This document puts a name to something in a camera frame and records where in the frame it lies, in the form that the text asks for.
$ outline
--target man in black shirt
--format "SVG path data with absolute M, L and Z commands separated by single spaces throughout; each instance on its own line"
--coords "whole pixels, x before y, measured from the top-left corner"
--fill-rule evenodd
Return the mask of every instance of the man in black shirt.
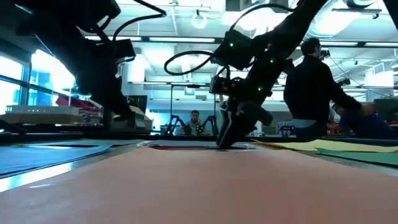
M 301 49 L 304 60 L 287 76 L 284 100 L 292 113 L 297 137 L 317 138 L 327 135 L 331 100 L 350 110 L 360 110 L 361 104 L 337 85 L 328 65 L 319 59 L 318 39 L 306 40 Z

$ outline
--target yellow paper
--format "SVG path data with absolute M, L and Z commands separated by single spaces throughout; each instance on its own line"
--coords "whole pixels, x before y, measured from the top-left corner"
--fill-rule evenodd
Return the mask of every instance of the yellow paper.
M 268 143 L 259 142 L 257 143 L 272 146 L 281 147 L 284 149 L 293 149 L 299 151 L 317 151 L 316 148 L 323 148 L 333 151 L 349 151 L 349 152 L 395 152 L 398 151 L 398 146 L 384 147 L 384 146 L 369 146 L 364 144 L 353 144 L 347 142 L 338 141 L 326 141 L 326 140 L 315 140 L 311 142 L 287 142 L 287 143 Z

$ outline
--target person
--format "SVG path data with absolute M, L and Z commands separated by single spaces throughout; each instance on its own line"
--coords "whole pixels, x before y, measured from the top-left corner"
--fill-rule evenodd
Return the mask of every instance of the person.
M 340 122 L 329 127 L 332 130 L 352 129 L 359 138 L 397 139 L 394 130 L 376 113 L 363 116 L 358 111 L 347 110 L 337 104 L 332 108 L 340 115 Z
M 294 131 L 298 138 L 319 138 L 327 135 L 330 100 L 349 110 L 362 108 L 348 96 L 333 79 L 331 71 L 320 60 L 321 44 L 316 38 L 303 42 L 303 62 L 287 75 L 284 100 L 293 116 Z
M 199 120 L 199 111 L 193 110 L 191 112 L 191 120 L 186 122 L 185 125 L 189 126 L 191 128 L 191 135 L 197 136 L 197 129 L 203 125 L 203 122 Z M 184 135 L 184 131 L 182 128 L 179 129 L 178 132 L 179 135 Z M 206 136 L 208 135 L 206 127 L 203 127 L 201 133 L 201 136 Z

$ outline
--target pink mat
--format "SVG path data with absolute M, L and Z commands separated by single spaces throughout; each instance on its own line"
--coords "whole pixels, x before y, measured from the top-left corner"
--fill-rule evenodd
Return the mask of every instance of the pink mat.
M 9 223 L 397 223 L 398 179 L 292 151 L 143 148 L 0 194 Z

